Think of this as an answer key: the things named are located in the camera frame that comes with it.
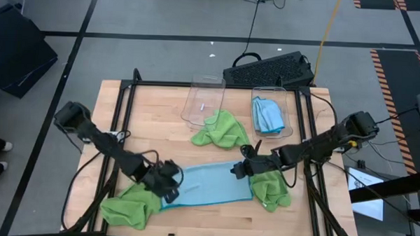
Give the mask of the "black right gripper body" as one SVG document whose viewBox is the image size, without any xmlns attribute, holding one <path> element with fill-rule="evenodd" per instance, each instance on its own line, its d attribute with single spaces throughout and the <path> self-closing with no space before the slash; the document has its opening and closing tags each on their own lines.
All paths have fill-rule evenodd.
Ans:
<svg viewBox="0 0 420 236">
<path fill-rule="evenodd" d="M 254 176 L 264 172 L 279 170 L 283 163 L 277 154 L 271 155 L 244 155 L 244 172 L 247 176 Z"/>
</svg>

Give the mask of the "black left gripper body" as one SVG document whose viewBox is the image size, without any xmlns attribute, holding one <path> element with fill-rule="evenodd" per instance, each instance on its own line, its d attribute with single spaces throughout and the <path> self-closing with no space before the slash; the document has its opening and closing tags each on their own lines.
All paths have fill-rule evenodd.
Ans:
<svg viewBox="0 0 420 236">
<path fill-rule="evenodd" d="M 158 197 L 164 197 L 171 188 L 179 188 L 183 183 L 183 171 L 174 161 L 159 161 L 148 169 L 141 182 L 145 189 Z"/>
</svg>

